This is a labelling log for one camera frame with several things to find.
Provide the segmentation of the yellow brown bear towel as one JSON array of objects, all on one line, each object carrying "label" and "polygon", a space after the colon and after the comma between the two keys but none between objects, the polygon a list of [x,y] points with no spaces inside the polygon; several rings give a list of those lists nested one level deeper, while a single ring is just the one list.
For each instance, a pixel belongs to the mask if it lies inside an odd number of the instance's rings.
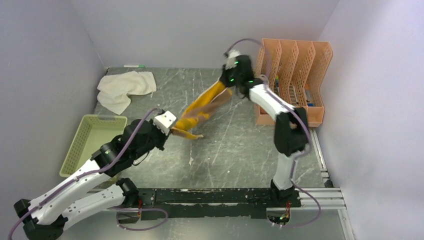
[{"label": "yellow brown bear towel", "polygon": [[217,80],[186,108],[181,118],[171,128],[171,133],[189,140],[203,138],[202,134],[193,134],[190,131],[209,120],[217,109],[227,103],[232,96],[233,91]]}]

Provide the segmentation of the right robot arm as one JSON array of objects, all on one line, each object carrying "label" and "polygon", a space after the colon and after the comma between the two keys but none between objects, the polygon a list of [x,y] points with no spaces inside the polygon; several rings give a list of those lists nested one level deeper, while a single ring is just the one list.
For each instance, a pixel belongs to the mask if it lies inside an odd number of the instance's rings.
[{"label": "right robot arm", "polygon": [[269,199],[275,207],[282,207],[296,188],[293,178],[297,160],[311,147],[306,110],[287,103],[269,88],[265,80],[255,77],[248,55],[231,51],[224,56],[226,63],[220,81],[226,87],[235,87],[274,120],[273,142],[278,157]]}]

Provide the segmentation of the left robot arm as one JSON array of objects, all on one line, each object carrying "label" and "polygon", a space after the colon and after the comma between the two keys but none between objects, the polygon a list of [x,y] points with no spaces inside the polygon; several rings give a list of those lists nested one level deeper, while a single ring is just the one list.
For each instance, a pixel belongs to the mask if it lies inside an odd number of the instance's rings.
[{"label": "left robot arm", "polygon": [[43,195],[14,204],[15,227],[29,240],[56,240],[79,221],[106,209],[122,208],[140,214],[142,199],[129,178],[121,178],[100,192],[89,191],[134,165],[154,149],[163,150],[177,119],[169,112],[137,119],[103,144],[73,174]]}]

